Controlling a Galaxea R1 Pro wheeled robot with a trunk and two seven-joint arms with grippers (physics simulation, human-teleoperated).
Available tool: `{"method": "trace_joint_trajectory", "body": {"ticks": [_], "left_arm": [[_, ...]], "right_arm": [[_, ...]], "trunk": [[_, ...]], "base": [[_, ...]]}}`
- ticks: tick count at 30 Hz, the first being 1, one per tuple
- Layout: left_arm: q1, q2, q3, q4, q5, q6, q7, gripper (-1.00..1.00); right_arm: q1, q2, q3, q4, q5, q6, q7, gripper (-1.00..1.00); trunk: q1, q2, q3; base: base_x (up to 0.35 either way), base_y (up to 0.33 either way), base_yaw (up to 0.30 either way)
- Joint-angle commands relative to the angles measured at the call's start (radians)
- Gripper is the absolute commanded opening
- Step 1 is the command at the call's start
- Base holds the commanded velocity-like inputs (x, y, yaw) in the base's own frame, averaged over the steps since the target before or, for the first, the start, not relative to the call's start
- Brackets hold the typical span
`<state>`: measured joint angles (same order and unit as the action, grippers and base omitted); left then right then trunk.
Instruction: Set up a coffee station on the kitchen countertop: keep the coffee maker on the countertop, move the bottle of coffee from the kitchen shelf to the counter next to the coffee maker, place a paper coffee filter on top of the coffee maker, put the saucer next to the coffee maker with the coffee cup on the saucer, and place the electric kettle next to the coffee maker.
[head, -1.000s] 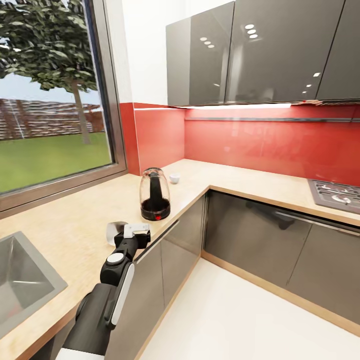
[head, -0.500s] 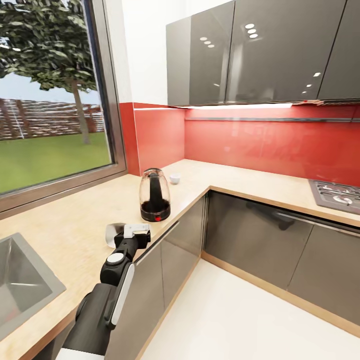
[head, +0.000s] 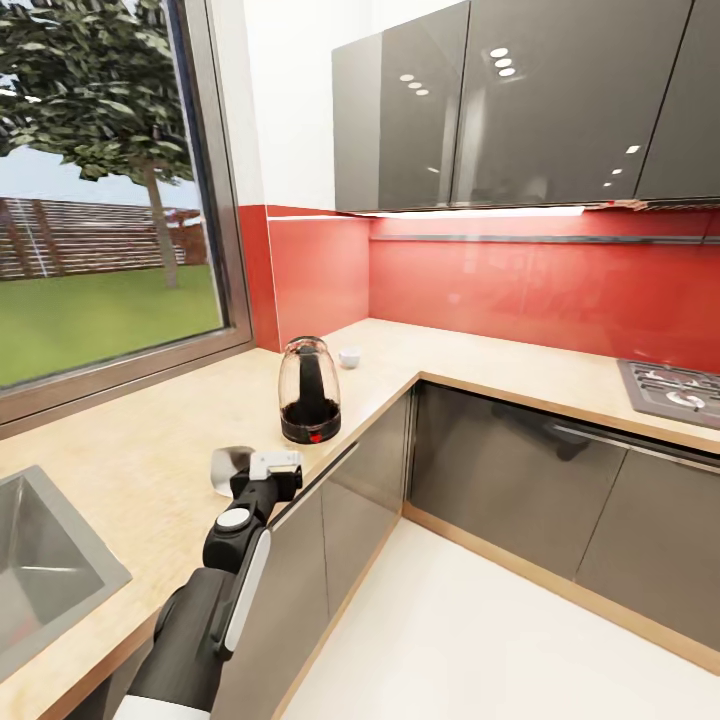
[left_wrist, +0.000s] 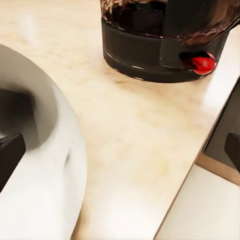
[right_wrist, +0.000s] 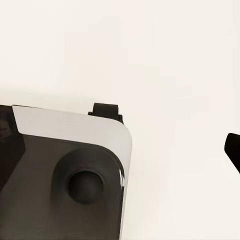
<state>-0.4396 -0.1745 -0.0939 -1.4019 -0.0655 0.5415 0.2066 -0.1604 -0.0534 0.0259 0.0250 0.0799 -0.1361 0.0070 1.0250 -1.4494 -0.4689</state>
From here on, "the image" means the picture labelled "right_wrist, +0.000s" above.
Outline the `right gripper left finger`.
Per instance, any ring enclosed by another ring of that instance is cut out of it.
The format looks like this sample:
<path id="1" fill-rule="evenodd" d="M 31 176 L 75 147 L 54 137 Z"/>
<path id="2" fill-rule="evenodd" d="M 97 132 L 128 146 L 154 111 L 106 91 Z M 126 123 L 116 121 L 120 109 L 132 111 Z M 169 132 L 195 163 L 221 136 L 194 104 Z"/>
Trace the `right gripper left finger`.
<path id="1" fill-rule="evenodd" d="M 26 145 L 21 133 L 0 138 L 0 193 L 25 152 Z"/>

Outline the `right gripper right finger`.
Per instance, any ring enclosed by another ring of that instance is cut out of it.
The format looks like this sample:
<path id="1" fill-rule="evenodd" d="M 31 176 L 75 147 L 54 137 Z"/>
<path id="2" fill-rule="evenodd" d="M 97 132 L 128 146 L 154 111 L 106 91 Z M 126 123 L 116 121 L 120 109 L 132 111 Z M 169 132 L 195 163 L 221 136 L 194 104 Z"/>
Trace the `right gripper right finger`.
<path id="1" fill-rule="evenodd" d="M 227 135 L 224 151 L 235 165 L 240 173 L 240 135 L 235 133 L 229 133 Z"/>

